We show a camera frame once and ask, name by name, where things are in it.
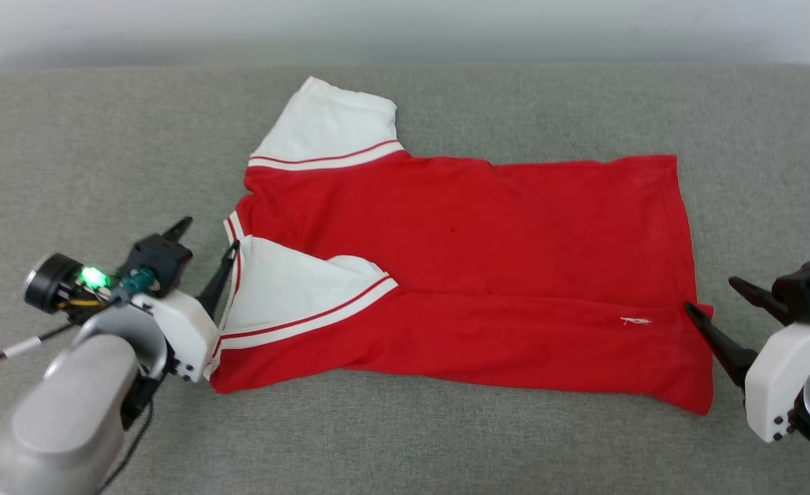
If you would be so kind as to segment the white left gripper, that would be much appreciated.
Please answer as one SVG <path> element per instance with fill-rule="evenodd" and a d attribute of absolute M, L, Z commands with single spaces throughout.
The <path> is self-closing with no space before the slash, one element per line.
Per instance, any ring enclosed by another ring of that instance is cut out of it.
<path fill-rule="evenodd" d="M 182 217 L 171 228 L 166 229 L 162 238 L 179 243 L 193 223 L 193 217 Z M 177 361 L 176 372 L 189 382 L 198 383 L 204 379 L 204 370 L 210 363 L 219 342 L 215 314 L 233 265 L 237 260 L 240 241 L 233 241 L 220 258 L 219 266 L 197 298 L 174 289 L 163 298 L 147 294 L 135 296 L 133 304 L 139 307 L 160 330 L 167 344 L 172 348 L 172 358 Z"/>

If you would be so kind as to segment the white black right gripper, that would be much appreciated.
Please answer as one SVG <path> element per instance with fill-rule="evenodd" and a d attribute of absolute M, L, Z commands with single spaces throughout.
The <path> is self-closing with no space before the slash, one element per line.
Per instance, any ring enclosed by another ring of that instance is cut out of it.
<path fill-rule="evenodd" d="M 771 335 L 760 353 L 729 338 L 696 304 L 687 301 L 683 307 L 728 377 L 745 390 L 748 426 L 772 443 L 787 435 L 788 413 L 797 406 L 807 407 L 810 427 L 810 324 L 792 324 L 788 308 L 772 291 L 738 276 L 728 283 L 752 306 L 787 326 Z"/>

